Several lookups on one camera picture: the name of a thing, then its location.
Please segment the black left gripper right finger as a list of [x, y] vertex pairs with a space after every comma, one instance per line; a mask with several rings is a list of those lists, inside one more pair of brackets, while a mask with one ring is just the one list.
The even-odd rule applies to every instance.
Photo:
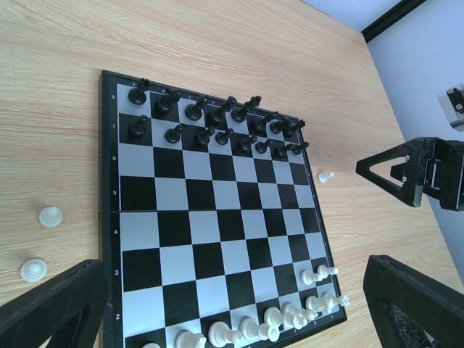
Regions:
[[463, 346], [463, 293], [388, 255], [369, 256], [363, 291], [383, 347]]

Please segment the white bishop c1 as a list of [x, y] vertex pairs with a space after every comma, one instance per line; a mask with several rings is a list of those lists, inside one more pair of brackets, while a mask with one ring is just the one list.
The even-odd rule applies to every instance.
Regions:
[[222, 321], [213, 323], [208, 331], [208, 339], [214, 347], [224, 347], [227, 344], [240, 344], [244, 336], [240, 331], [232, 330]]

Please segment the white chess piece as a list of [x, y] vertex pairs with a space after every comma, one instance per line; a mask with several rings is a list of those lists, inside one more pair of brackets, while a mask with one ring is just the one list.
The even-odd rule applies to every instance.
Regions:
[[329, 267], [326, 265], [319, 265], [317, 268], [318, 280], [322, 281], [329, 276], [336, 276], [339, 274], [339, 269], [337, 267]]

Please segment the black pawn seven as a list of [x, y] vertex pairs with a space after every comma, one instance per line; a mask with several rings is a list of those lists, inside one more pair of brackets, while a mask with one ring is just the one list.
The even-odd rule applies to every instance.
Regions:
[[139, 116], [128, 126], [128, 134], [131, 138], [141, 138], [146, 132], [146, 125], [149, 118], [146, 115]]

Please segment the white rook a1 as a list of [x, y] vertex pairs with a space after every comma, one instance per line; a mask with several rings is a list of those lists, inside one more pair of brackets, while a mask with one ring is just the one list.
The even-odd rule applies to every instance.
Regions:
[[155, 342], [149, 342], [149, 343], [143, 345], [142, 348], [161, 348], [161, 347], [160, 347], [160, 345], [158, 345]]

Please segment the black pawn five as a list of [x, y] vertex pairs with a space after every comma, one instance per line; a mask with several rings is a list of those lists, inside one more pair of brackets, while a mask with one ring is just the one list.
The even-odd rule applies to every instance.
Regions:
[[287, 152], [292, 150], [293, 148], [294, 148], [293, 144], [277, 146], [273, 150], [273, 158], [274, 159], [283, 159], [287, 155]]

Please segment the black pawn two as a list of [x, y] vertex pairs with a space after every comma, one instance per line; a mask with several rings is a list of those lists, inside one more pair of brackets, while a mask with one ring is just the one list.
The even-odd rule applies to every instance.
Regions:
[[205, 128], [204, 130], [199, 131], [195, 137], [195, 142], [197, 146], [206, 147], [209, 144], [210, 139], [214, 134], [215, 134], [215, 129], [213, 127], [208, 127], [208, 128]]

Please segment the black pawn six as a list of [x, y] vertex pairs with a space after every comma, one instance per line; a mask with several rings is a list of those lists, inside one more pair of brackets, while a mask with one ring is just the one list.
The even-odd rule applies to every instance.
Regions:
[[294, 145], [294, 147], [292, 148], [292, 152], [294, 155], [299, 155], [301, 154], [307, 147], [309, 146], [309, 143], [308, 142], [303, 142], [301, 144], [297, 144], [297, 145]]

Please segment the white knight b1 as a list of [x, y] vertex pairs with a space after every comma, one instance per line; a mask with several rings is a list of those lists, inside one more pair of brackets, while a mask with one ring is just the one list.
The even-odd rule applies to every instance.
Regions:
[[191, 331], [181, 331], [174, 343], [175, 348], [205, 348], [207, 338], [202, 333], [192, 333]]

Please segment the white knight g1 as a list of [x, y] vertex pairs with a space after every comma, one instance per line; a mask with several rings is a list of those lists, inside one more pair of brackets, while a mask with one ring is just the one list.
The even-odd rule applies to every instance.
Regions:
[[314, 297], [310, 296], [306, 299], [306, 308], [314, 312], [322, 312], [325, 310], [327, 313], [330, 313], [334, 307], [334, 302], [332, 298], [329, 297]]

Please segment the white king piece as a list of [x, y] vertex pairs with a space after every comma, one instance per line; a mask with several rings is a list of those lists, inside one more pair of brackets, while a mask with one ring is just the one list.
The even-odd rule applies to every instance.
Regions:
[[264, 314], [265, 324], [270, 328], [268, 330], [268, 340], [276, 342], [280, 336], [280, 326], [283, 325], [283, 314], [277, 307], [269, 307]]

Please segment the black pawn three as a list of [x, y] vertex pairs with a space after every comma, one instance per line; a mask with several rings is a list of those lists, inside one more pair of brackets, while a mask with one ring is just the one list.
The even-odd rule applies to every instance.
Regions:
[[219, 145], [224, 146], [228, 144], [232, 134], [234, 134], [234, 130], [232, 128], [228, 128], [223, 132], [218, 132], [215, 135], [215, 140]]

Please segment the white rook h1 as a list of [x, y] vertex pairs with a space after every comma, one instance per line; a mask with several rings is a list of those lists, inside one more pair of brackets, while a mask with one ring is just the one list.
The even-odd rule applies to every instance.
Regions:
[[332, 309], [335, 308], [335, 306], [337, 305], [342, 306], [342, 307], [348, 307], [350, 305], [350, 300], [347, 295], [341, 295], [339, 297], [336, 297], [333, 294], [325, 293], [320, 298], [320, 301], [323, 306], [323, 309], [328, 314], [330, 314], [332, 312]]

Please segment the white pawn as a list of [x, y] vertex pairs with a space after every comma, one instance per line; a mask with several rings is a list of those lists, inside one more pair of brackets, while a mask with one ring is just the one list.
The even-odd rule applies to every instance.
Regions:
[[312, 273], [308, 270], [303, 270], [300, 274], [300, 278], [303, 284], [311, 285], [312, 283], [322, 281], [324, 276], [319, 273]]
[[22, 280], [28, 283], [40, 281], [47, 274], [47, 264], [40, 258], [33, 258], [26, 261], [20, 268]]
[[328, 179], [332, 179], [333, 177], [334, 177], [334, 172], [318, 173], [318, 180], [321, 183], [325, 183]]
[[39, 213], [39, 222], [47, 227], [57, 227], [63, 221], [63, 213], [58, 207], [46, 207]]

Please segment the black pawn four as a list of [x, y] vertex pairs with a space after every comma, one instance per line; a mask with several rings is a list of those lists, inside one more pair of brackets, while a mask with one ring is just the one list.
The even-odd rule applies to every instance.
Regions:
[[273, 145], [273, 140], [268, 139], [267, 141], [259, 141], [254, 147], [259, 154], [264, 154]]

